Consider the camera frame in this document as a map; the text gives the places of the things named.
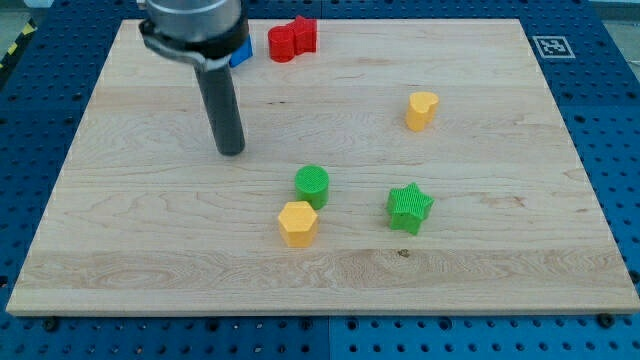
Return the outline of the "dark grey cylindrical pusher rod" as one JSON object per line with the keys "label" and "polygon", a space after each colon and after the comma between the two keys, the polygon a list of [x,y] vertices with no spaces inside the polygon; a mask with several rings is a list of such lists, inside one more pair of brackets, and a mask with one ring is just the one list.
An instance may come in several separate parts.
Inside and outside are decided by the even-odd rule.
{"label": "dark grey cylindrical pusher rod", "polygon": [[245,138],[229,66],[196,69],[195,75],[218,152],[225,156],[240,154]]}

